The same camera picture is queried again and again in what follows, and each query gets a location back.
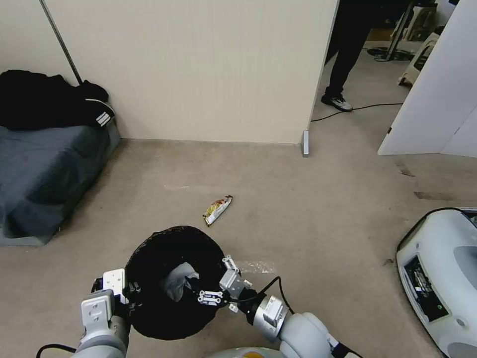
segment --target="sneaker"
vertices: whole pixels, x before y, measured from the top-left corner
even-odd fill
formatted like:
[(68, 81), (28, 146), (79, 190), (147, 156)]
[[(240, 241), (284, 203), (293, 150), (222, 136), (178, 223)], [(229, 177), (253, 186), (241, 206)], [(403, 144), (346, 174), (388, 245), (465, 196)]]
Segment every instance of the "sneaker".
[(324, 104), (332, 105), (342, 112), (351, 112), (353, 110), (353, 106), (345, 101), (342, 94), (333, 97), (324, 94), (323, 97), (321, 97), (321, 101)]

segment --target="trash bag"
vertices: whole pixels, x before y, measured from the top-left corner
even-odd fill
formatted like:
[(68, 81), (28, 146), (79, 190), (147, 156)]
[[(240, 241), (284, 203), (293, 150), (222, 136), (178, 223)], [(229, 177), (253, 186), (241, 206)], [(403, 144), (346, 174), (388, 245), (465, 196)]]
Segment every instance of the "trash bag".
[(224, 253), (205, 233), (191, 226), (175, 226), (153, 233), (131, 255), (126, 265), (129, 282), (141, 288), (140, 305), (131, 313), (132, 326), (146, 337), (177, 340), (202, 330), (215, 317), (215, 306), (202, 305), (185, 288), (174, 302), (159, 282), (187, 262), (199, 273), (201, 289), (217, 291), (226, 268)]

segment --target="bed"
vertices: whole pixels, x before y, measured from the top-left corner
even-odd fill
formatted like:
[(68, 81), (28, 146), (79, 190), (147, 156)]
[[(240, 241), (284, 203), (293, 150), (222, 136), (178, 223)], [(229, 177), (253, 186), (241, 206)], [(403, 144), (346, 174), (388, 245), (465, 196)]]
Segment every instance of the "bed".
[(46, 244), (119, 141), (113, 121), (107, 128), (0, 127), (0, 245)]

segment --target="black pants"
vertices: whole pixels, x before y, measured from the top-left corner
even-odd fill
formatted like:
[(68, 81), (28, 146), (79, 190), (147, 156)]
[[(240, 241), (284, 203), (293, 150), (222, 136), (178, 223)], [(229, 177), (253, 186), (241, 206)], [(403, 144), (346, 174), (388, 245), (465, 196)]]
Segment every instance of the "black pants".
[(328, 63), (338, 53), (326, 88), (327, 95), (336, 96), (343, 92), (344, 83), (368, 37), (376, 8), (376, 0), (340, 1), (325, 61)]

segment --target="snack wrapper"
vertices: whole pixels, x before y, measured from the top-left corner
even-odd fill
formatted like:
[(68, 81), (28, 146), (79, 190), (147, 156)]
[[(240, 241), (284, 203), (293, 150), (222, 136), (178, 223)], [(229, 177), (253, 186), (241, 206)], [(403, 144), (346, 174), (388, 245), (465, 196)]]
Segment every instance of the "snack wrapper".
[(205, 223), (207, 226), (210, 226), (219, 216), (222, 214), (225, 209), (230, 205), (234, 197), (227, 195), (225, 198), (214, 201), (208, 208), (205, 213), (202, 214), (204, 217)]

